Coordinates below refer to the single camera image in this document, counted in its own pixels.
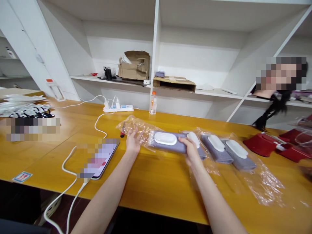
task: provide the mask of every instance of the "sticker label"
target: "sticker label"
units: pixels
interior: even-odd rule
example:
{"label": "sticker label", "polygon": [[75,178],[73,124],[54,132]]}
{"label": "sticker label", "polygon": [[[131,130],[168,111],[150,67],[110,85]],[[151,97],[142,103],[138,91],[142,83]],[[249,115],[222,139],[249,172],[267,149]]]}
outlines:
{"label": "sticker label", "polygon": [[19,175],[17,175],[16,177],[14,177],[14,181],[19,182],[19,183],[23,183],[25,180],[27,180],[29,177],[31,177],[32,174],[28,173],[28,172],[22,172]]}

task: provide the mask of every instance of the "wooden table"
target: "wooden table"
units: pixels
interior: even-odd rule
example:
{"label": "wooden table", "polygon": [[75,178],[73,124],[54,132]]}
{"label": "wooden table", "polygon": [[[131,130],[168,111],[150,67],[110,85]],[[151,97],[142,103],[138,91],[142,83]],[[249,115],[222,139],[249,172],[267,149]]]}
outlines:
{"label": "wooden table", "polygon": [[[67,106],[76,103],[79,102],[52,101],[51,104]],[[98,143],[98,139],[104,137],[103,133],[94,129],[94,123],[102,113],[103,105],[90,103],[53,111],[56,117],[61,118],[62,132],[62,136],[55,142],[7,142],[4,137],[4,121],[1,121],[0,179],[10,181],[21,171],[27,171],[33,176],[24,184],[56,192],[64,191],[75,177],[62,171],[61,165],[77,143]],[[234,132],[241,140],[259,133],[248,125],[166,113],[149,115],[145,110],[104,115],[97,128],[105,131],[107,138],[120,138],[120,132],[115,127],[130,114],[170,132],[201,127],[216,134]],[[272,135],[281,132],[270,130]],[[126,150],[125,140],[121,139],[102,178],[90,181],[80,197],[91,199],[94,196],[123,156]],[[79,172],[84,163],[87,163],[87,158],[81,150],[77,150],[65,167]],[[269,158],[259,158],[286,187],[283,191],[286,207],[260,205],[243,182],[233,185],[223,176],[212,176],[247,231],[312,233],[312,184],[300,173],[298,164],[275,153]],[[76,195],[80,186],[77,182],[67,193]],[[197,223],[209,223],[200,194],[191,182],[185,159],[175,153],[161,156],[142,148],[129,174],[120,206]]]}

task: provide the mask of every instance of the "open cardboard box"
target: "open cardboard box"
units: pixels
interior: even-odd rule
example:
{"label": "open cardboard box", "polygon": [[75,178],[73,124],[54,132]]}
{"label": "open cardboard box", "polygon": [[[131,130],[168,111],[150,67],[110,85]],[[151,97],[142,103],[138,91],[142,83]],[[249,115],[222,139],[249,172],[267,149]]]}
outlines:
{"label": "open cardboard box", "polygon": [[196,89],[196,84],[194,82],[191,82],[190,80],[187,80],[184,77],[176,77],[176,76],[165,76],[165,77],[156,76],[153,79],[153,86],[155,88],[188,91],[191,93],[194,93]]}
{"label": "open cardboard box", "polygon": [[122,63],[119,59],[118,76],[132,80],[148,80],[150,72],[150,54],[145,51],[126,51],[126,57],[132,62]]}

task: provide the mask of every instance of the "mannequin head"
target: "mannequin head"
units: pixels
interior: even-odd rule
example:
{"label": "mannequin head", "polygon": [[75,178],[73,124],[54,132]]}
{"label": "mannequin head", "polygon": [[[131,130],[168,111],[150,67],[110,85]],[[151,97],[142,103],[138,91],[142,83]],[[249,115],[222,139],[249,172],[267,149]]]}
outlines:
{"label": "mannequin head", "polygon": [[[265,131],[266,121],[279,112],[286,112],[286,102],[293,90],[302,89],[306,83],[307,62],[304,57],[276,57],[276,63],[267,64],[262,77],[257,77],[257,84],[252,94],[273,101],[266,112],[253,124],[260,131]],[[274,92],[282,94],[278,99]]]}

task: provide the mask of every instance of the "phone screen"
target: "phone screen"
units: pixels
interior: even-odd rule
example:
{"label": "phone screen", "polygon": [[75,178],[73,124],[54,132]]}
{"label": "phone screen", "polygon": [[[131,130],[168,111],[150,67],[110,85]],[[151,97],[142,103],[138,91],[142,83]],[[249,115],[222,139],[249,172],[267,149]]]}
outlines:
{"label": "phone screen", "polygon": [[91,163],[87,164],[85,173],[93,174],[93,179],[98,179],[106,169],[110,159],[114,155],[117,143],[103,144],[103,148],[98,149],[98,153],[94,154],[94,158],[91,159]]}

